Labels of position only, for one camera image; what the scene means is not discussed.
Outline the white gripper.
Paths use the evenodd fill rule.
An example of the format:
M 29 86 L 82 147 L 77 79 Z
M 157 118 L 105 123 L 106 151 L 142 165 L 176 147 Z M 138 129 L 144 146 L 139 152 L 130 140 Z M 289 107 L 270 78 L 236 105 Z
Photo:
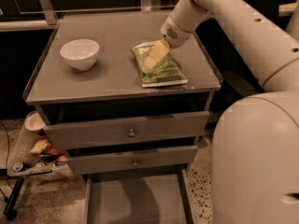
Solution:
M 161 28 L 161 34 L 164 39 L 155 42 L 149 56 L 143 63 L 144 71 L 150 71 L 160 62 L 170 52 L 170 47 L 172 49 L 181 47 L 190 38 L 192 32 L 180 29 L 173 22 L 171 16 L 168 16 Z

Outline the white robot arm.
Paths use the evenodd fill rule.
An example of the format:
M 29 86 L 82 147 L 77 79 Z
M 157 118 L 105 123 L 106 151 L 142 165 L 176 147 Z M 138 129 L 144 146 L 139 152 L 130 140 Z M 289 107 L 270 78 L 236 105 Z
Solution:
M 242 61 L 219 63 L 244 97 L 221 115 L 212 144 L 214 224 L 299 224 L 298 39 L 277 25 L 279 0 L 179 0 L 161 32 L 205 43 L 213 18 Z

